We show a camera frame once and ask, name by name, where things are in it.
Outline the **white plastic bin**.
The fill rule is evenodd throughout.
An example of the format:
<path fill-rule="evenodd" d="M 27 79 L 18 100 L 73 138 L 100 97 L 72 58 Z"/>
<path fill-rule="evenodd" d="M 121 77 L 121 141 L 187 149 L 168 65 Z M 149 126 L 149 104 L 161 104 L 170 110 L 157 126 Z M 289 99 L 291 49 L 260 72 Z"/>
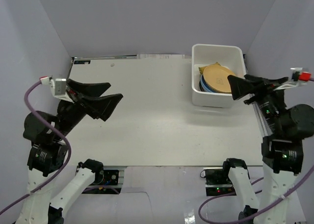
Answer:
<path fill-rule="evenodd" d="M 247 73 L 243 53 L 239 47 L 195 44 L 192 47 L 191 87 L 192 103 L 196 106 L 230 108 L 235 103 L 231 94 L 202 92 L 199 88 L 201 74 L 198 67 L 216 62 L 233 71 L 237 77 L 243 77 Z"/>

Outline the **orange plastic plate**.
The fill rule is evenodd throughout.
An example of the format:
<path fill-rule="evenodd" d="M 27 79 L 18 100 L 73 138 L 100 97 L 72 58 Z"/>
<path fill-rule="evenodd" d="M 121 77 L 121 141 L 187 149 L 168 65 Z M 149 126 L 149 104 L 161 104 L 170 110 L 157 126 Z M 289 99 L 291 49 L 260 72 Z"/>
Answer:
<path fill-rule="evenodd" d="M 218 93 L 231 93 L 228 81 L 230 75 L 236 76 L 233 71 L 224 66 L 208 67 L 203 72 L 206 83 Z"/>

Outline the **blue plate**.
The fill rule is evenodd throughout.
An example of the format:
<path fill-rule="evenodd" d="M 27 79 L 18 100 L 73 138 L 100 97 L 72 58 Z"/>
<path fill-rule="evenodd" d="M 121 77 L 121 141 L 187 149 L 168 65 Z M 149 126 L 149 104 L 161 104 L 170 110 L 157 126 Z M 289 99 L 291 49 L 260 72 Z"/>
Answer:
<path fill-rule="evenodd" d="M 210 92 L 203 76 L 201 75 L 200 80 L 199 80 L 199 88 L 202 92 Z"/>
<path fill-rule="evenodd" d="M 204 92 L 216 93 L 209 85 L 206 83 L 203 74 L 200 76 L 200 84 Z"/>

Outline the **fan-shaped bamboo tray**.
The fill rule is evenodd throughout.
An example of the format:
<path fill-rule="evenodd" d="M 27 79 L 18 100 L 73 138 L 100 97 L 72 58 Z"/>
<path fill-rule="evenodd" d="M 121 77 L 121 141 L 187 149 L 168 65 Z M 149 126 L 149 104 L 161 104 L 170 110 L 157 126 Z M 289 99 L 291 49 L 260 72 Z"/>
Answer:
<path fill-rule="evenodd" d="M 203 74 L 204 70 L 208 67 L 216 67 L 216 66 L 221 66 L 218 62 L 214 63 L 214 64 L 210 64 L 210 65 L 206 65 L 206 66 L 202 66 L 202 67 L 198 67 L 199 69 L 199 73 Z"/>

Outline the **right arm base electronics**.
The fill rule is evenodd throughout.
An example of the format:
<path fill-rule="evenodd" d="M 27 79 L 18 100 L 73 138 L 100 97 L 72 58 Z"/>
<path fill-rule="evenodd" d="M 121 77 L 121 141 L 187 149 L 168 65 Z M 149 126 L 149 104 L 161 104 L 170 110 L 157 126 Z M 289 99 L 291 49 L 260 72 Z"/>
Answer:
<path fill-rule="evenodd" d="M 207 196 L 218 196 L 224 194 L 236 194 L 233 184 L 224 173 L 222 167 L 203 168 L 200 172 L 200 178 L 205 180 L 205 189 Z"/>

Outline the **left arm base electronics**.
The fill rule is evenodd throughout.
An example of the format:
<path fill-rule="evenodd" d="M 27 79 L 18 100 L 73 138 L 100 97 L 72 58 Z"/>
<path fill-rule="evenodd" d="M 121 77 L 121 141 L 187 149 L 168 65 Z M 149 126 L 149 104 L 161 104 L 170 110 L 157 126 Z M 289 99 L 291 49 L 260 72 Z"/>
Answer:
<path fill-rule="evenodd" d="M 119 186 L 119 170 L 103 169 L 95 176 L 95 181 L 85 188 L 82 193 L 93 195 L 118 195 L 121 192 Z"/>

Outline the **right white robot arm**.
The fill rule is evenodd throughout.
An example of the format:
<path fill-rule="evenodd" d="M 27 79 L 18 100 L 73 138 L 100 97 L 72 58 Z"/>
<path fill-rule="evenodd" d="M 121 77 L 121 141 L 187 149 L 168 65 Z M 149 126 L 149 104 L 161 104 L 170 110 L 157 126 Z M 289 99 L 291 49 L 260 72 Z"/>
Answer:
<path fill-rule="evenodd" d="M 301 71 L 275 80 L 252 75 L 228 77 L 233 99 L 243 99 L 247 105 L 256 104 L 271 131 L 261 144 L 263 187 L 260 198 L 252 189 L 243 160 L 228 158 L 223 164 L 222 180 L 233 184 L 243 208 L 238 216 L 239 224 L 286 222 L 288 197 L 298 188 L 295 181 L 303 164 L 302 141 L 314 134 L 314 110 L 306 104 L 287 108 L 284 93 L 311 80 L 310 73 Z"/>

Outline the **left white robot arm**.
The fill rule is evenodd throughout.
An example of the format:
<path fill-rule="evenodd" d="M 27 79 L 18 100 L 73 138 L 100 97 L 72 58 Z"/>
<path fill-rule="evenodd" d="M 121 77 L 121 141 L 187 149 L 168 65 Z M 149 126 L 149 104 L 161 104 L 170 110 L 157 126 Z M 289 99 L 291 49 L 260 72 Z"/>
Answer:
<path fill-rule="evenodd" d="M 37 85 L 47 85 L 59 100 L 55 115 L 37 111 L 29 102 L 30 91 L 24 96 L 29 114 L 24 121 L 23 136 L 31 142 L 27 161 L 27 193 L 17 223 L 61 224 L 77 198 L 93 189 L 113 189 L 118 183 L 118 172 L 105 171 L 103 163 L 87 159 L 80 162 L 74 178 L 53 196 L 57 176 L 68 164 L 72 149 L 67 135 L 85 116 L 106 121 L 123 95 L 105 92 L 110 83 L 84 84 L 71 79 L 42 77 Z"/>

